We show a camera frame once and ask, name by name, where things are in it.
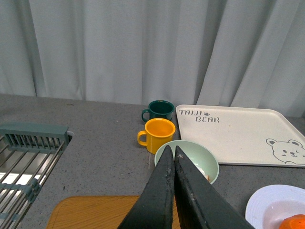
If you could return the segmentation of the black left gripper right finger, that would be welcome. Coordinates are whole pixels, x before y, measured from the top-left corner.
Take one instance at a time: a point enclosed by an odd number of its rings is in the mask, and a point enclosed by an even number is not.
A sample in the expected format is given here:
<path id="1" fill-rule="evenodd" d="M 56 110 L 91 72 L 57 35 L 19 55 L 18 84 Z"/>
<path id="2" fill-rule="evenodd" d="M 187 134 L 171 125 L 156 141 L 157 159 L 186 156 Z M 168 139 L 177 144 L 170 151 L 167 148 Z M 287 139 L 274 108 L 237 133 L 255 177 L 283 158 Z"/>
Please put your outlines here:
<path id="1" fill-rule="evenodd" d="M 175 149 L 175 202 L 182 229 L 252 229 L 214 189 L 185 152 Z"/>

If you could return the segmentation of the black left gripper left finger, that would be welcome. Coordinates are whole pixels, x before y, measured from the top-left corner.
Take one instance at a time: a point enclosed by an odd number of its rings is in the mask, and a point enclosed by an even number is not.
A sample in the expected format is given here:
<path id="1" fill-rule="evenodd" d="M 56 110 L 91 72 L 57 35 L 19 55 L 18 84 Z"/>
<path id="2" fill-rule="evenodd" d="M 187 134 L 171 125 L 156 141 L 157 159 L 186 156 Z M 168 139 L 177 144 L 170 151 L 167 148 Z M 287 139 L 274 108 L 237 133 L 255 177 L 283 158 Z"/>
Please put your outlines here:
<path id="1" fill-rule="evenodd" d="M 142 194 L 120 223 L 120 229 L 171 229 L 175 166 L 166 146 Z"/>

